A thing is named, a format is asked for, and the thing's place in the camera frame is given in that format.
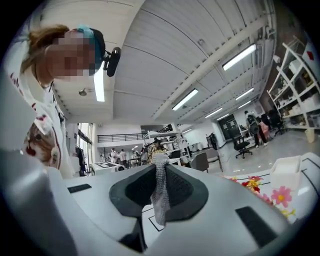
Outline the white desk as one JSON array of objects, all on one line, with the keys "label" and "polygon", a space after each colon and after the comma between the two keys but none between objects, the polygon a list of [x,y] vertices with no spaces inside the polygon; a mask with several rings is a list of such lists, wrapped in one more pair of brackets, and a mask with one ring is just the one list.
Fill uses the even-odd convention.
[{"label": "white desk", "polygon": [[106,162],[95,162],[92,164],[92,170],[95,176],[104,175],[106,173],[115,173],[125,170],[121,164]]}]

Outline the flower bouquet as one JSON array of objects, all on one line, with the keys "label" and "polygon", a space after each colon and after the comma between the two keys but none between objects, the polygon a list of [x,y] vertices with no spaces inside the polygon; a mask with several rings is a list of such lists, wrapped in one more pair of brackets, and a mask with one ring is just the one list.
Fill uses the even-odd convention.
[{"label": "flower bouquet", "polygon": [[296,217],[296,209],[290,206],[293,201],[292,190],[286,186],[272,188],[271,192],[263,192],[262,186],[270,185],[264,176],[249,175],[247,178],[237,178],[236,176],[224,176],[224,178],[242,185],[254,195],[262,199],[268,205],[276,207],[288,220]]}]

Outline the grey knitted cloth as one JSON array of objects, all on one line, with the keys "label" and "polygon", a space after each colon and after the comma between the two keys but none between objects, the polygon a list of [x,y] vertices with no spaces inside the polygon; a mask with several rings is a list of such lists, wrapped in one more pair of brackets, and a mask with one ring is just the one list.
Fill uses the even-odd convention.
[{"label": "grey knitted cloth", "polygon": [[166,222],[165,214],[170,210],[166,175],[166,166],[169,164],[169,157],[163,153],[156,153],[152,160],[155,165],[156,186],[150,199],[156,222],[160,226],[164,226]]}]

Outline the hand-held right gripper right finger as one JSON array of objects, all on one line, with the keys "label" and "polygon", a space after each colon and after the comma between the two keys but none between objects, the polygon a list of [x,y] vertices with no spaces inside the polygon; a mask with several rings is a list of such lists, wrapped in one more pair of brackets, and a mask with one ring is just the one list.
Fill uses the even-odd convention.
[{"label": "hand-held right gripper right finger", "polygon": [[279,237],[290,224],[274,206],[225,177],[178,167],[208,189],[205,206],[191,219],[168,222],[146,250],[147,256],[245,256],[260,247],[237,209],[250,207]]}]

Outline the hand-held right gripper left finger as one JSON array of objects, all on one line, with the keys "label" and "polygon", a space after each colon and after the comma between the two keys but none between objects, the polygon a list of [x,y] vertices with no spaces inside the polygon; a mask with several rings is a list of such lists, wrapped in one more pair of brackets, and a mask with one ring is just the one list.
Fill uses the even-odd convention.
[{"label": "hand-held right gripper left finger", "polygon": [[62,179],[48,175],[49,203],[56,229],[52,252],[154,252],[155,229],[137,200],[149,199],[155,167],[145,165],[103,175]]}]

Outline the person's white printed shirt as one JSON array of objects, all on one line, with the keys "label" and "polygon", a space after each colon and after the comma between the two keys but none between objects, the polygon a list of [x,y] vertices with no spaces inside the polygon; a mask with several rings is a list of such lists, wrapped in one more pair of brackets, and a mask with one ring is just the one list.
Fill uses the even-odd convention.
[{"label": "person's white printed shirt", "polygon": [[20,96],[36,114],[24,138],[22,152],[37,158],[46,167],[58,169],[64,179],[72,178],[75,171],[66,145],[65,117],[52,84],[42,87],[30,67],[23,73],[16,65],[4,68]]}]

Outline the cream waste bin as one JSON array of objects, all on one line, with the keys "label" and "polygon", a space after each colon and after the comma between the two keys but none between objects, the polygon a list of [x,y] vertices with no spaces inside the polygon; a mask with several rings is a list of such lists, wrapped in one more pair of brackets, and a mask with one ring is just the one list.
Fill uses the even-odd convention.
[{"label": "cream waste bin", "polygon": [[305,135],[308,143],[313,143],[316,140],[315,130],[313,128],[306,129]]}]

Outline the black double door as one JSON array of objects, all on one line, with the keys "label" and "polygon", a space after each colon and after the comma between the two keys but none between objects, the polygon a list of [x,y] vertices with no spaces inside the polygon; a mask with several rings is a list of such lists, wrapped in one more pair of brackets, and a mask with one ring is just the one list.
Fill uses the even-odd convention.
[{"label": "black double door", "polygon": [[241,135],[238,123],[233,114],[229,114],[220,119],[218,124],[226,141],[230,141],[232,138],[237,138]]}]

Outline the white shelving unit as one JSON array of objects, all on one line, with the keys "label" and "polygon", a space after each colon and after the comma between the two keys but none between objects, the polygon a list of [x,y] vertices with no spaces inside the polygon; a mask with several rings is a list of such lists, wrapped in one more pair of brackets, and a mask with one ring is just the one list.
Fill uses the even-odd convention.
[{"label": "white shelving unit", "polygon": [[298,38],[282,46],[285,54],[267,93],[287,128],[320,130],[320,83],[303,58],[313,61],[314,55]]},{"label": "white shelving unit", "polygon": [[187,140],[184,138],[182,132],[155,132],[148,131],[144,136],[143,154],[146,154],[146,160],[148,160],[148,146],[154,142],[157,138],[161,141],[161,145],[167,149],[166,152],[160,153],[165,154],[169,157],[171,164],[185,165],[191,162],[191,155],[189,151],[189,145]]}]

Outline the black office chair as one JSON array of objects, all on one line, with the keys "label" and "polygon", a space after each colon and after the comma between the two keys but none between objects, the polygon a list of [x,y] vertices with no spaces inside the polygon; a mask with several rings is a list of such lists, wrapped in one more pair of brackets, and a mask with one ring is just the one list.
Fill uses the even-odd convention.
[{"label": "black office chair", "polygon": [[283,121],[279,116],[278,112],[274,109],[268,112],[269,122],[271,126],[276,129],[274,136],[282,135],[285,132]]},{"label": "black office chair", "polygon": [[242,156],[242,158],[245,158],[245,154],[252,155],[253,153],[247,148],[247,146],[250,144],[249,142],[245,141],[245,138],[243,136],[238,137],[232,137],[233,142],[233,148],[238,152],[238,154],[235,156],[237,159],[238,156]]}]

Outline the white rectangular box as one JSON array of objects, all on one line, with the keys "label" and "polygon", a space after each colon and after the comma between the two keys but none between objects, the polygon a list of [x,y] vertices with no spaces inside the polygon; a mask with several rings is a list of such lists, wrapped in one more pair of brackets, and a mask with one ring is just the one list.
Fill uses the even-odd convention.
[{"label": "white rectangular box", "polygon": [[273,189],[284,186],[295,191],[300,186],[301,181],[300,155],[279,158],[270,169],[270,185]]}]

